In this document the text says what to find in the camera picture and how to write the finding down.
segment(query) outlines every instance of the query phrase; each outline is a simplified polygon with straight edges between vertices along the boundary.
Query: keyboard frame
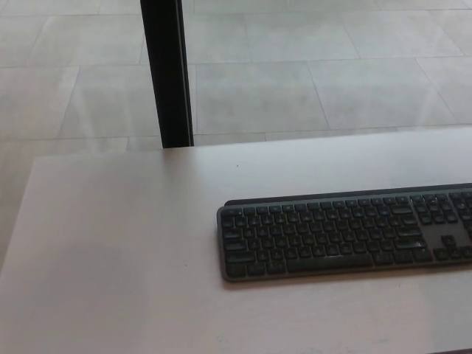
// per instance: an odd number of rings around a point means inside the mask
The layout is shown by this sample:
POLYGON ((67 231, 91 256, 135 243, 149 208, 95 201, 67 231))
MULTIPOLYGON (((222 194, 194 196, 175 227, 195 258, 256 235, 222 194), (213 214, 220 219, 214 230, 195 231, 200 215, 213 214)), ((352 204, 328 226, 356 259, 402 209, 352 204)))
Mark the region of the keyboard frame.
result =
MULTIPOLYGON (((414 194, 438 194, 445 193, 448 195, 448 201, 453 205, 453 210, 457 214, 457 209, 454 204, 451 202, 449 197, 450 192, 472 192, 472 183, 466 184, 444 184, 439 186, 421 186, 421 187, 406 187, 406 188, 394 188, 386 190, 365 190, 365 191, 352 191, 352 192, 333 192, 333 193, 322 193, 322 194, 313 194, 313 195, 296 195, 296 196, 283 196, 283 197, 273 197, 273 198, 253 198, 253 199, 241 199, 241 200, 231 200, 227 201, 224 206, 222 206, 217 211, 217 225, 218 225, 218 250, 219 250, 219 259, 220 259, 220 269, 222 277, 228 282, 248 282, 248 281, 258 281, 258 280, 275 280, 275 279, 286 279, 294 277, 308 277, 308 276, 318 276, 318 275, 330 275, 330 274, 349 274, 349 273, 360 273, 367 271, 394 271, 401 269, 413 269, 413 268, 433 268, 433 267, 448 267, 448 266, 457 266, 457 265, 466 265, 471 264, 472 259, 460 259, 460 260, 446 260, 438 261, 436 260, 434 254, 434 261, 430 263, 409 263, 409 264, 393 264, 393 265, 373 265, 372 267, 353 267, 353 268, 336 268, 328 269, 322 271, 307 271, 299 273, 288 273, 287 271, 284 274, 265 274, 262 276, 245 276, 241 278, 228 277, 226 273, 226 261, 225 261, 225 251, 223 249, 223 228, 221 226, 221 212, 226 209, 233 209, 235 207, 269 207, 271 205, 280 205, 280 204, 295 204, 296 202, 323 202, 323 201, 346 201, 350 198, 359 199, 362 197, 392 197, 392 196, 404 196, 414 194)), ((423 238, 428 244, 428 249, 432 250, 437 247, 444 247, 440 240, 441 235, 454 235, 457 242, 457 246, 472 246, 472 238, 469 237, 467 231, 465 230, 462 220, 459 219, 458 223, 446 223, 446 224, 434 224, 431 226, 424 226, 421 223, 418 226, 423 231, 423 238), (429 233, 426 234, 425 228, 429 228, 429 233), (448 231, 444 233, 444 229, 452 228, 452 232, 448 231)))

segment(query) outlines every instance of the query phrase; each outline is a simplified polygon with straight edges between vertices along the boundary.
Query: desk surface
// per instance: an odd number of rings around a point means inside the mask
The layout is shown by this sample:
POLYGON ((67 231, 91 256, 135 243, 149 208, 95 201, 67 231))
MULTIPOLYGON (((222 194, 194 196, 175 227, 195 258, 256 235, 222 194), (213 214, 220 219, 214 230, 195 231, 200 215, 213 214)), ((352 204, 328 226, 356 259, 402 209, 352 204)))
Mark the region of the desk surface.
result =
POLYGON ((229 199, 471 182, 472 130, 36 161, 0 276, 2 354, 472 347, 472 270, 225 283, 229 199))

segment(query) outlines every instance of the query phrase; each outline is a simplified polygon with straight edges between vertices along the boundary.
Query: wireless keyboard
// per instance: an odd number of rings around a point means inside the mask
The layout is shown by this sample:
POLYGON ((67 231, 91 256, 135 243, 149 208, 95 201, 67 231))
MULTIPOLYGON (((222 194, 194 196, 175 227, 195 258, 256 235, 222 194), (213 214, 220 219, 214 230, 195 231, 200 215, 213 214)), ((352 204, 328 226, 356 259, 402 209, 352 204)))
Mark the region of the wireless keyboard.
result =
POLYGON ((472 261, 472 184, 230 201, 218 210, 231 282, 472 261))

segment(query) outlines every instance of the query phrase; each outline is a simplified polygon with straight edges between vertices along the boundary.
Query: keyboard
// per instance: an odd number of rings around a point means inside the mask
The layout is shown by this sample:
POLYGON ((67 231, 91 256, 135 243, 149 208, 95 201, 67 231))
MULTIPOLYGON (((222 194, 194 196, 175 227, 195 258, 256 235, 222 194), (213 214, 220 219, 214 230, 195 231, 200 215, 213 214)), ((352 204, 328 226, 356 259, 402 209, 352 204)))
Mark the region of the keyboard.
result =
POLYGON ((472 184, 230 201, 217 221, 230 282, 472 262, 472 184))

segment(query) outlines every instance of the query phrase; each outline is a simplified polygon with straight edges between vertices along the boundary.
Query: floor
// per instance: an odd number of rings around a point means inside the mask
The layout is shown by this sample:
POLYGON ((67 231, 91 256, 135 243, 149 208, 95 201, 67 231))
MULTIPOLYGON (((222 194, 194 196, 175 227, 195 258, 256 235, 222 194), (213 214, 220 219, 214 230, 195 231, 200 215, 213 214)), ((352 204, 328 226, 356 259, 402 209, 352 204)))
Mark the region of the floor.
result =
MULTIPOLYGON (((182 0, 197 145, 472 124, 472 0, 182 0)), ((0 0, 0 266, 36 156, 161 148, 139 0, 0 0)))

